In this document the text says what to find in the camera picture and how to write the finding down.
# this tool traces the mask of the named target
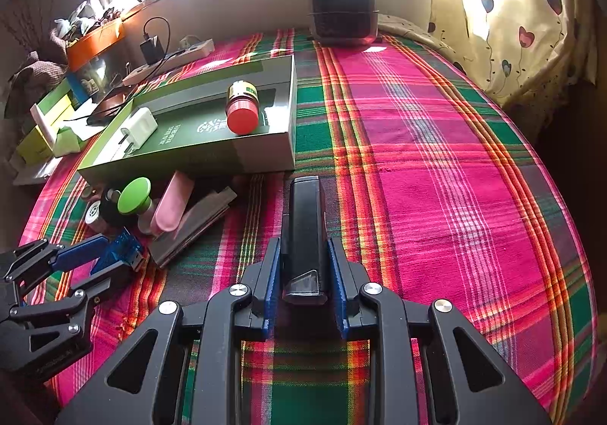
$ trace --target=black cable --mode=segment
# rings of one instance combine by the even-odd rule
[[[136,84],[135,87],[133,87],[133,89],[131,90],[131,92],[129,93],[129,95],[126,97],[126,99],[120,103],[120,105],[116,105],[114,107],[109,107],[106,108],[105,110],[100,110],[97,115],[101,115],[102,113],[107,113],[107,115],[109,114],[109,112],[111,112],[112,110],[116,110],[118,113],[120,110],[122,110],[126,104],[132,99],[133,95],[135,94],[135,92],[137,91],[137,88],[142,87],[142,84],[147,84],[150,80],[151,77],[153,77],[154,74],[156,74],[156,72],[160,69],[160,67],[162,67],[164,65],[164,63],[166,62],[166,56],[169,53],[169,44],[171,44],[171,24],[169,23],[169,21],[162,17],[162,16],[154,16],[154,17],[150,17],[145,24],[143,25],[143,34],[146,35],[146,26],[148,25],[148,23],[153,20],[153,19],[162,19],[164,22],[166,22],[166,27],[168,29],[168,35],[167,35],[167,40],[166,40],[166,48],[165,48],[165,55],[162,57],[162,60],[160,60],[160,62],[158,63],[158,65],[156,65],[156,67],[154,67],[154,70],[150,72],[150,74],[146,75],[143,80],[141,80],[139,82],[139,84]],[[88,118],[90,117],[90,115],[87,116],[82,116],[79,118],[74,118],[72,120],[63,120],[63,122],[76,122],[78,120],[82,120],[83,118]]]

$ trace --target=orange box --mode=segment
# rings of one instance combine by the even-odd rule
[[[68,66],[76,72],[90,59],[120,41],[126,35],[122,20],[114,19],[68,47]]]

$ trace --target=blue gripper pad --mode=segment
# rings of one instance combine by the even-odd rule
[[[350,324],[346,309],[344,281],[339,271],[338,258],[333,242],[329,241],[329,256],[331,257],[331,280],[333,285],[333,306],[335,307],[335,322],[343,339],[347,339]]]
[[[263,320],[263,337],[269,337],[272,328],[274,327],[274,320],[276,318],[276,307],[278,306],[278,294],[280,293],[279,282],[280,282],[280,240],[277,243],[276,250],[274,252],[274,258],[272,260],[272,270],[268,278],[268,289],[266,291],[265,307],[263,313],[265,319]]]
[[[62,249],[51,267],[56,271],[68,272],[103,254],[110,241],[103,235],[95,235],[76,245]]]
[[[90,273],[93,275],[116,262],[124,262],[136,271],[145,257],[146,250],[143,245],[126,228],[122,228],[120,235],[99,256]]]

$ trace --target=small bottle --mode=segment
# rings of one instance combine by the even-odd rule
[[[150,199],[152,183],[144,176],[129,183],[118,199],[118,211],[123,215],[137,214],[137,226],[144,235],[151,235],[152,217],[156,211],[156,203]]]
[[[228,128],[238,135],[253,132],[259,124],[257,89],[250,82],[237,80],[230,86],[226,102]]]

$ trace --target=power strip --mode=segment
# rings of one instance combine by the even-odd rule
[[[207,40],[192,45],[186,50],[172,53],[166,56],[165,63],[162,66],[162,72],[166,72],[171,69],[174,69],[175,67],[179,67],[182,65],[186,65],[187,63],[192,63],[196,60],[203,59],[214,51],[215,45],[213,44],[213,40]],[[139,84],[142,80],[144,80],[146,77],[148,77],[148,75],[152,73],[152,71],[156,68],[157,65],[158,63],[154,63],[153,65],[146,64],[142,65],[139,68],[136,68],[133,72],[131,72],[123,79],[123,85],[129,86],[130,84]]]

